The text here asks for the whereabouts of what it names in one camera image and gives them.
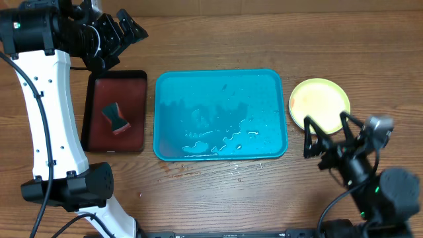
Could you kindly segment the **yellow plate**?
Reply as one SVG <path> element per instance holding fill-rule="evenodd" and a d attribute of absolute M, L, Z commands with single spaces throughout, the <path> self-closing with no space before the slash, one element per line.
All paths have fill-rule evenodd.
<path fill-rule="evenodd" d="M 305 80 L 294 88 L 289 98 L 289 113 L 303 130 L 304 118 L 310 116 L 326 134 L 333 134 L 342 128 L 340 113 L 350 111 L 345 91 L 327 79 Z"/>

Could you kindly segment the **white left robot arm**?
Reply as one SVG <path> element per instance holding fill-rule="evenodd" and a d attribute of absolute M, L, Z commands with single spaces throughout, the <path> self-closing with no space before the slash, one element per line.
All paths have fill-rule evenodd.
<path fill-rule="evenodd" d="M 42 210 L 61 207 L 86 219 L 101 237 L 144 237 L 114 196 L 106 162 L 91 164 L 77 133 L 70 92 L 71 58 L 100 76 L 147 32 L 124 9 L 115 17 L 98 1 L 24 1 L 1 11 L 1 58 L 22 88 L 34 149 L 22 197 Z"/>

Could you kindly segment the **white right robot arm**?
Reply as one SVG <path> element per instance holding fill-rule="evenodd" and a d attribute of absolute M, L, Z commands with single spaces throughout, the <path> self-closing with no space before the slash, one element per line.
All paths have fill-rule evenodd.
<path fill-rule="evenodd" d="M 412 237 L 409 219 L 420 211 L 420 181 L 404 168 L 393 167 L 378 173 L 380 151 L 394 129 L 388 116 L 370 116 L 365 122 L 347 112 L 340 113 L 343 141 L 333 141 L 310 117 L 304 118 L 303 156 L 319 156 L 321 170 L 336 169 L 346 191 L 335 198 L 318 220 L 315 237 Z M 325 221 L 329 210 L 351 196 L 363 223 L 348 219 Z"/>

